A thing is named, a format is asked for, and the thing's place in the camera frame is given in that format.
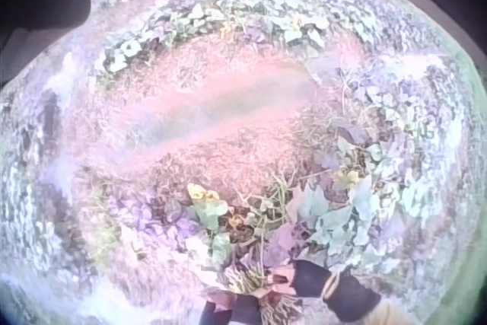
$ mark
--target hand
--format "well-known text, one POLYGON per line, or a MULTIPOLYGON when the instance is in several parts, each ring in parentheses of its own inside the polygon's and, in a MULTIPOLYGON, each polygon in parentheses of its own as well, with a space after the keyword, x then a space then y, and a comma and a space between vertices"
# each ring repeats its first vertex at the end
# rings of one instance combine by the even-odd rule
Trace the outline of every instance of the hand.
POLYGON ((237 295, 229 291, 216 291, 206 296, 206 306, 200 325, 226 325, 231 320, 248 325, 260 325, 259 299, 271 288, 259 288, 250 295, 237 295))
POLYGON ((345 323, 362 319, 380 301, 378 293, 365 288, 355 277, 339 278, 338 273, 331 273, 306 260, 274 269, 268 281, 273 283, 273 291, 282 294, 311 298, 323 296, 328 308, 345 323), (285 283, 276 283, 276 278, 284 279, 285 283))
POLYGON ((294 269, 292 264, 288 264, 287 266, 280 266, 273 269, 267 277, 267 282, 271 285, 271 289, 274 292, 295 296, 296 290, 291 287, 295 275, 296 269, 294 269))
POLYGON ((306 260, 296 260, 287 266, 271 271, 268 278, 274 292, 298 297, 318 298, 322 295, 326 280, 331 276, 324 269, 306 260))
POLYGON ((215 311, 231 310, 237 300, 237 294, 230 291, 216 291, 206 296, 206 301, 215 304, 215 311))

